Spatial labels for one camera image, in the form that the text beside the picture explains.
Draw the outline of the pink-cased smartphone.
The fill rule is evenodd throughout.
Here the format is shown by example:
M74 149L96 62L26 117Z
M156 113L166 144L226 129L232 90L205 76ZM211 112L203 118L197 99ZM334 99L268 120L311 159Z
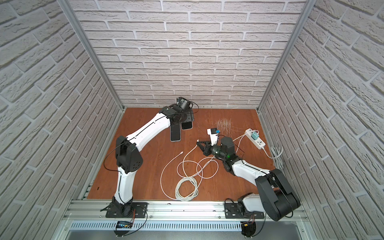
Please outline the pink-cased smartphone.
M182 124L181 124L181 128L182 128L182 130L190 130L190 129L192 129L193 128L193 121L189 121L189 122L183 122Z

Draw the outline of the green-cased smartphone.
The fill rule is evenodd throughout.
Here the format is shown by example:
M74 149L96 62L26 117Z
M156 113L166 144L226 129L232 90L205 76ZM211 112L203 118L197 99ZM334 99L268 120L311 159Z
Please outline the green-cased smartphone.
M181 140L180 124L174 124L170 126L170 140L171 142L179 142Z

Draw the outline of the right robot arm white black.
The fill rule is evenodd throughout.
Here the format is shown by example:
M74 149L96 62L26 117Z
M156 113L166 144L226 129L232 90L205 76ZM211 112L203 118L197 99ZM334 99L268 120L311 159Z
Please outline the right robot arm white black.
M282 171L270 171L249 164L236 154L231 138L222 138L219 145L198 141L197 146L205 156L212 155L221 160L227 172L257 187L257 194L249 193L238 199L237 211L242 217L249 218L255 212L264 212L277 222L301 206L298 195Z

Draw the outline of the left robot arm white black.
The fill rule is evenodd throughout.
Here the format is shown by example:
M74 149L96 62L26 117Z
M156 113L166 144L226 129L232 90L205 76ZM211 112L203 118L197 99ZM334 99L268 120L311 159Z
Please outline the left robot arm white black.
M128 217L132 212L133 184L136 172L143 164L141 151L147 143L163 130L194 121L193 106L183 97L170 106L163 107L148 123L134 133L117 139L113 149L117 160L118 185L112 202L104 208L112 217Z

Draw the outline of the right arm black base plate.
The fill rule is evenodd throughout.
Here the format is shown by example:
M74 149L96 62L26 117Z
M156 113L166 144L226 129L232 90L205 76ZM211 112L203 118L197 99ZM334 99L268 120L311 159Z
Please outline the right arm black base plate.
M225 199L224 209L226 219L263 219L265 217L261 198L257 194L248 193L241 196L237 202Z

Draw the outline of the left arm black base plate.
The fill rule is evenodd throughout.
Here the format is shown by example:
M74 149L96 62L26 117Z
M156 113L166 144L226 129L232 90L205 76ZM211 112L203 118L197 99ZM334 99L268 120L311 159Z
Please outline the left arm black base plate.
M115 199L102 211L107 211L106 218L145 218L146 210L148 208L147 202L128 202L120 204Z

